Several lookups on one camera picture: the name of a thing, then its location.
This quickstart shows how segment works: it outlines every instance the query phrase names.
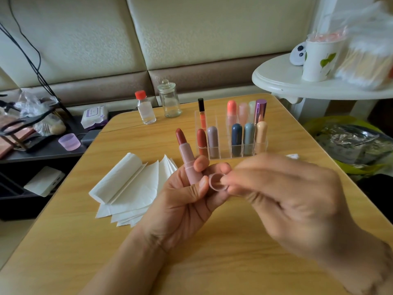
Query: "floor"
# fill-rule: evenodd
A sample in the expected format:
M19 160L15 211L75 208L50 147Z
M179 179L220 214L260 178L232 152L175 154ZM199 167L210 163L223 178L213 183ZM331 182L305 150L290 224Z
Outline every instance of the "floor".
M8 258L27 234L33 222L34 219L0 221L0 269L2 269Z

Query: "upholstered headboard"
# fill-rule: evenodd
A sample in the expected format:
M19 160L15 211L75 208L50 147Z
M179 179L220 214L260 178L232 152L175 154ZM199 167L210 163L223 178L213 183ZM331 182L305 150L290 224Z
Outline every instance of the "upholstered headboard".
M253 70L306 38L315 0L12 0L42 54L41 73L65 104L251 84ZM34 63L7 0L0 21ZM0 91L45 94L20 50L0 33Z

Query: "black lip gloss cap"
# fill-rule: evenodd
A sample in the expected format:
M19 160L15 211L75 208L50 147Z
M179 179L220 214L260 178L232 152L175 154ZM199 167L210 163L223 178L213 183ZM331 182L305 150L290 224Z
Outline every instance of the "black lip gloss cap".
M198 105L199 105L199 111L204 112L205 111L205 105L203 103L203 98L198 98Z

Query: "hand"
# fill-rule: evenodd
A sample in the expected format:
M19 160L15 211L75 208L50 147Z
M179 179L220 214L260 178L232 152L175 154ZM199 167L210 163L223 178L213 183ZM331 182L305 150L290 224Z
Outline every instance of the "hand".
M342 255L360 231L331 169L264 153L242 161L221 183L230 194L244 196L268 234L296 255Z
M190 186L184 165L166 181L137 224L149 242L158 243L168 252L179 242L193 236L213 211L228 199L227 192L215 192L209 188L208 176L213 173L228 174L230 165L217 163L208 166L209 160L205 156L195 160L195 170L204 175L198 184Z

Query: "brown upholstery strip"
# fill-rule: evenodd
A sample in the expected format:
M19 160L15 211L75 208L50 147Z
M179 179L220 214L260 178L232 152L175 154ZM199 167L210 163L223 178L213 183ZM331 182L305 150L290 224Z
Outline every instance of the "brown upholstery strip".
M163 79L176 84L177 92L192 92L252 84L253 71L263 62L285 53L223 60L211 63L149 70L155 93Z
M50 86L67 106L133 99L134 93L138 90L145 90L147 95L154 95L147 71L51 84ZM8 94L6 98L2 98L5 101L16 101L21 90L38 97L47 95L46 90L41 86L3 91L0 94Z

